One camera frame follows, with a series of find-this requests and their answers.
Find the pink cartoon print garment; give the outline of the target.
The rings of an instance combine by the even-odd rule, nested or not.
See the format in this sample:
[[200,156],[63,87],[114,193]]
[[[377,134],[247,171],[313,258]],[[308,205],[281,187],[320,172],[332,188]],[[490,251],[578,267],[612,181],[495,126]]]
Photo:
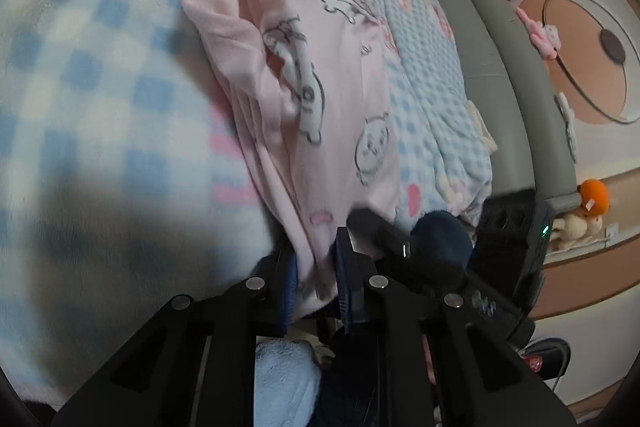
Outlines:
[[228,98],[250,175],[297,259],[297,309],[336,293],[352,208],[392,217],[399,160],[378,0],[182,0]]

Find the beige plush toy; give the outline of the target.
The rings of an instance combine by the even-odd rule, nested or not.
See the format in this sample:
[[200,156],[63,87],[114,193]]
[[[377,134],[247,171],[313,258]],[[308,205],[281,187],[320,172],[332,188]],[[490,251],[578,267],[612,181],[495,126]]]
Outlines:
[[573,247],[584,246],[602,231],[601,216],[586,216],[580,211],[565,213],[552,223],[549,239],[550,251],[567,251]]

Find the orange plush toy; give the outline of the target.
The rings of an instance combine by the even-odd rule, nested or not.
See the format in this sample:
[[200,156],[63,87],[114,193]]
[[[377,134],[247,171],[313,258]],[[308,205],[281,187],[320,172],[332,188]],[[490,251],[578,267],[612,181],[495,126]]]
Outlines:
[[606,185],[597,179],[587,179],[578,186],[582,210],[589,217],[603,216],[610,208],[610,195]]

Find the blue checkered cartoon blanket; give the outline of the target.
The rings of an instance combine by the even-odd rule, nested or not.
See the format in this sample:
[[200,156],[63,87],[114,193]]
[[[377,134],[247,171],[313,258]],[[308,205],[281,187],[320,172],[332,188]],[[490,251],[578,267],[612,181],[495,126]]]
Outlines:
[[1,366],[62,407],[279,231],[181,0],[1,0]]

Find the pink plush toy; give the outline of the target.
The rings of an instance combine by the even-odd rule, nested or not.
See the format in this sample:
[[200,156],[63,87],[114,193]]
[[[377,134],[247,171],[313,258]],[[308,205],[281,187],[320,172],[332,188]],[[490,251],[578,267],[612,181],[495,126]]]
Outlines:
[[556,60],[558,58],[558,51],[561,49],[558,28],[554,25],[545,25],[533,20],[521,8],[516,8],[515,13],[526,27],[529,40],[538,50],[541,57],[546,61]]

